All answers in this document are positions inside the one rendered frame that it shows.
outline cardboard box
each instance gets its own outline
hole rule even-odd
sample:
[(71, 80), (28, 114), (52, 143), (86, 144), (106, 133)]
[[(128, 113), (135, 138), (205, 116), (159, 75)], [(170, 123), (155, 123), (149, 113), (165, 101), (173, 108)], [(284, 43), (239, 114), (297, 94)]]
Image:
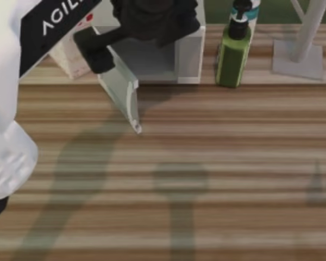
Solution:
[(73, 40), (73, 34), (91, 26), (92, 19), (93, 14), (88, 14), (49, 53), (49, 56), (71, 79), (76, 79), (91, 71)]

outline green bottle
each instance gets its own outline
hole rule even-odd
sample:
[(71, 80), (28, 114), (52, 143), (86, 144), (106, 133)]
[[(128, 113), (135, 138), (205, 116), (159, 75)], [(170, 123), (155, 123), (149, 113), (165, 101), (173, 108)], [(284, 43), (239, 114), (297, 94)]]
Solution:
[(252, 8), (251, 0), (235, 0), (230, 23), (223, 31), (218, 50), (216, 83), (236, 88), (240, 85), (251, 41), (251, 29), (245, 12)]

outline striped wooden surface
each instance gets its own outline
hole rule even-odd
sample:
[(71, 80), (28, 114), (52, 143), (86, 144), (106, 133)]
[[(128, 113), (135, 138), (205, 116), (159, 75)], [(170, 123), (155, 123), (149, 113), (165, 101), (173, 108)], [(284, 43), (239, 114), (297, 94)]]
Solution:
[[(223, 26), (208, 25), (203, 65), (203, 84), (214, 83), (215, 55), (220, 43)], [(324, 79), (311, 79), (282, 76), (272, 73), (272, 55), (274, 39), (294, 39), (300, 25), (294, 24), (258, 24), (251, 47), (247, 66), (243, 75), (243, 84), (326, 84), (326, 24), (322, 24), (315, 38), (315, 44), (324, 47)], [(70, 80), (55, 63), (47, 58), (40, 66), (22, 79), (22, 84), (97, 84), (94, 74), (87, 74), (76, 81)]]
[(326, 261), (326, 85), (23, 85), (40, 148), (0, 261)]

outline metal stand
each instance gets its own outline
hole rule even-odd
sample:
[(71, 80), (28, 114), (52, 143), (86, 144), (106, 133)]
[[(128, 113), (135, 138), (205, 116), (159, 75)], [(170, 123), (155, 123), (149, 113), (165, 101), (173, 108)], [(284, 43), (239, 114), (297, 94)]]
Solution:
[(296, 41), (274, 41), (273, 72), (322, 80), (323, 48), (312, 42), (326, 11), (326, 0), (310, 0), (304, 16), (298, 2), (291, 2), (303, 24)]

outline white sleeve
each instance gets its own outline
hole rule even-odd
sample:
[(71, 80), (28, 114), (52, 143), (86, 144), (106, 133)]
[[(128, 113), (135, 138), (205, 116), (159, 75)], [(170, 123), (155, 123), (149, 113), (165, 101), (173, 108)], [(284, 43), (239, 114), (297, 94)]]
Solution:
[(14, 119), (20, 71), (21, 18), (40, 1), (0, 1), (0, 199), (12, 194), (28, 179), (37, 161), (35, 143)]

